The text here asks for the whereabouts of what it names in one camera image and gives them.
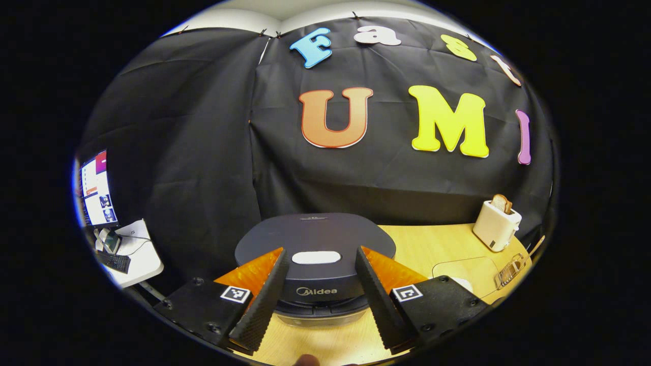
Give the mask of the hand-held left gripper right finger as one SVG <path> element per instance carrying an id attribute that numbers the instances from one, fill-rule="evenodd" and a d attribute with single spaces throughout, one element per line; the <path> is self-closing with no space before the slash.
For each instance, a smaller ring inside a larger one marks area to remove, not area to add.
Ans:
<path id="1" fill-rule="evenodd" d="M 358 248 L 355 268 L 392 354 L 431 347 L 489 310 L 449 276 L 428 279 L 370 248 Z"/>

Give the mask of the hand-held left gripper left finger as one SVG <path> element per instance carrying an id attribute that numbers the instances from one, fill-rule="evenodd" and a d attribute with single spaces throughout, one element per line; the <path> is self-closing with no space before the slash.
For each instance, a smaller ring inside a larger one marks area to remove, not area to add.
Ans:
<path id="1" fill-rule="evenodd" d="M 277 248 L 216 280 L 194 278 L 154 310 L 198 338 L 251 356 L 267 331 L 288 267 L 287 251 Z"/>

